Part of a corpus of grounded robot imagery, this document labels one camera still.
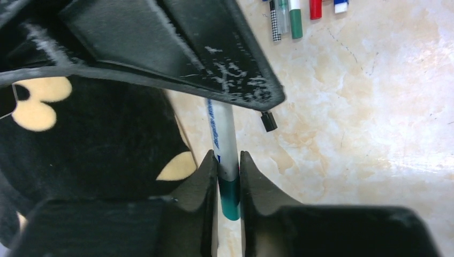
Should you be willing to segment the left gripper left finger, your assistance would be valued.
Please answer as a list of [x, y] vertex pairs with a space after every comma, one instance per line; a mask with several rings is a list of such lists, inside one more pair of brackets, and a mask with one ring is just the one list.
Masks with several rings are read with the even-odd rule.
[[217, 161], [169, 195], [140, 200], [48, 200], [28, 218], [11, 256], [216, 256]]

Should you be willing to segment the white marker green cap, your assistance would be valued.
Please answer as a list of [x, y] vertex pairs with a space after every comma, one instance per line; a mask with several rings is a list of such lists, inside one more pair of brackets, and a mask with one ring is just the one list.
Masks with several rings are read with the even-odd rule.
[[239, 158], [232, 105], [207, 99], [208, 121], [214, 157], [218, 161], [218, 184], [223, 215], [240, 218]]

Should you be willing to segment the black pen cap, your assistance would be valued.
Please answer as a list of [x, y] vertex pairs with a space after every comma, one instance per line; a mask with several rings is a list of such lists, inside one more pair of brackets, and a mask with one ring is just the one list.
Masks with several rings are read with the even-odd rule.
[[261, 112], [261, 120], [266, 132], [271, 132], [278, 128], [273, 113], [270, 111]]

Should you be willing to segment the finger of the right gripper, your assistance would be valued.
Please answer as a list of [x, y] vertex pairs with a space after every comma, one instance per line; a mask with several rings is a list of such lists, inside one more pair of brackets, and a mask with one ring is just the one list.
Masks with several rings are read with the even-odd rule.
[[285, 100], [236, 1], [1, 1], [1, 85], [71, 75], [257, 111]]

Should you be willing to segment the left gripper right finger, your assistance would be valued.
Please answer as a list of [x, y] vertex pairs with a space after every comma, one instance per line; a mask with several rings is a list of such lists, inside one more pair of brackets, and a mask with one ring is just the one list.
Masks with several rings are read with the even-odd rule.
[[308, 205], [240, 154], [243, 256], [439, 256], [423, 220], [400, 206]]

